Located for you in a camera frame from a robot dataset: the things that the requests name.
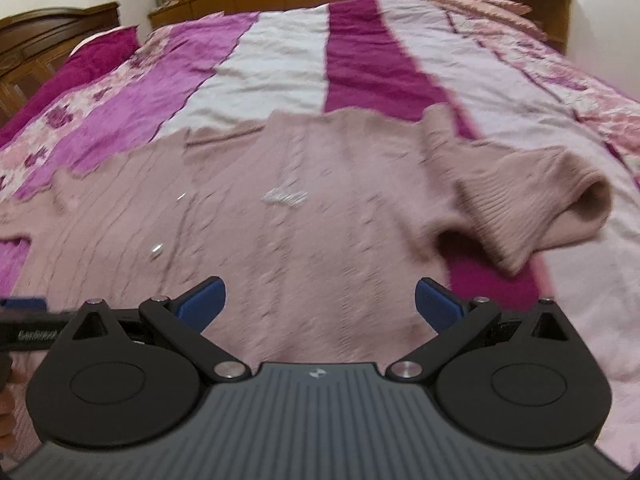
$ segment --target finger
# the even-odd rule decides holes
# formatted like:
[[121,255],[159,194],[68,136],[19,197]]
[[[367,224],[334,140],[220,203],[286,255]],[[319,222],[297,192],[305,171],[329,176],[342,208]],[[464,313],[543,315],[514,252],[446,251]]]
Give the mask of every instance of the finger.
[[9,376],[9,382],[11,384],[26,384],[28,379],[29,377],[26,372],[15,368],[11,370],[11,375]]
[[7,415],[15,408],[14,396],[7,389],[0,392],[0,415]]
[[15,428],[15,418],[13,415],[0,416],[0,436],[10,435]]
[[7,435],[0,437],[0,453],[7,453],[11,451],[15,446],[15,437],[13,435]]

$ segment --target bedsheet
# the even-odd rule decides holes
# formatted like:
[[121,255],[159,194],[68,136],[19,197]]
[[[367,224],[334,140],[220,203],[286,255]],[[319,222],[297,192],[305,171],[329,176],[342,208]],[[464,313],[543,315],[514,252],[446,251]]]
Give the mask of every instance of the bedsheet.
[[[469,240],[452,236],[442,252],[460,296],[520,309],[556,297],[612,386],[598,445],[632,468],[640,462],[640,104],[522,32],[428,0],[351,0],[164,27],[4,147],[0,199],[28,197],[61,166],[87,172],[183,127],[347,106],[416,121],[436,102],[454,107],[463,137],[561,144],[610,179],[614,209],[601,235],[535,255],[513,280]],[[27,254],[25,241],[0,246],[0,294]]]

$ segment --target gray base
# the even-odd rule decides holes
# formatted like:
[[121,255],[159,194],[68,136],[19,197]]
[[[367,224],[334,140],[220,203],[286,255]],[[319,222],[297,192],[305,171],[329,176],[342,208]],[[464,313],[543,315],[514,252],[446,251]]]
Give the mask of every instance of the gray base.
[[593,447],[503,451],[460,433],[419,386],[371,364],[265,364],[220,384],[167,436],[115,452],[45,444],[14,480],[622,480]]

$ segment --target headboard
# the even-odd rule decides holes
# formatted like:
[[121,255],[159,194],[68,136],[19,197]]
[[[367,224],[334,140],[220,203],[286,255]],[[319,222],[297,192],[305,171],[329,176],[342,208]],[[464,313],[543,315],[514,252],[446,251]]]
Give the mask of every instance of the headboard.
[[39,9],[0,20],[0,126],[62,66],[84,38],[120,24],[118,4]]

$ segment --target pink sweater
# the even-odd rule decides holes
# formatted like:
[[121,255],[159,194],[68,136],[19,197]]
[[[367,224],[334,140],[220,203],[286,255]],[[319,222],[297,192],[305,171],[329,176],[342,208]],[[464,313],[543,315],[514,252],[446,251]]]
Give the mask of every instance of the pink sweater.
[[[0,205],[0,238],[31,239],[14,292],[53,311],[94,297],[134,307],[216,274],[227,304],[204,333],[253,368],[384,369],[434,335],[413,296],[423,276],[447,283],[441,232],[478,238],[514,274],[535,250],[593,237],[609,211],[602,174],[564,148],[461,140],[445,105],[416,124],[347,108],[181,132],[84,177],[59,171]],[[17,410],[21,458],[36,441],[22,399]]]

